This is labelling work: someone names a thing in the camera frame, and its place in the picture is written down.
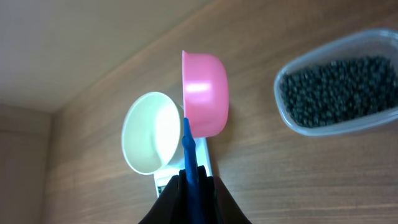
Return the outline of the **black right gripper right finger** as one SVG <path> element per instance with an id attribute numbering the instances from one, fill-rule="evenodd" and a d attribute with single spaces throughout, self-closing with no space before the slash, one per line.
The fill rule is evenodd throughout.
<path id="1" fill-rule="evenodd" d="M 204 166 L 198 167 L 198 174 L 205 223 L 251 224 L 218 176 L 207 176 Z"/>

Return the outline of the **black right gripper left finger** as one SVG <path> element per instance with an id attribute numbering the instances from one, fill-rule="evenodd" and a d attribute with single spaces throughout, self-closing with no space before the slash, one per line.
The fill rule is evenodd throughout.
<path id="1" fill-rule="evenodd" d="M 139 224 L 186 224 L 186 209 L 180 203 L 179 176 L 173 176 L 148 214 Z"/>

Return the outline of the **pink scoop with blue handle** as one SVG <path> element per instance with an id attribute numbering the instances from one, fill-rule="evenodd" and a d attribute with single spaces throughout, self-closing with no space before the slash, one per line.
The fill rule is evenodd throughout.
<path id="1" fill-rule="evenodd" d="M 182 52 L 183 138 L 186 203 L 190 223 L 223 223 L 212 176 L 199 166 L 197 138 L 218 135 L 228 120 L 229 87 L 226 69 L 211 54 Z"/>

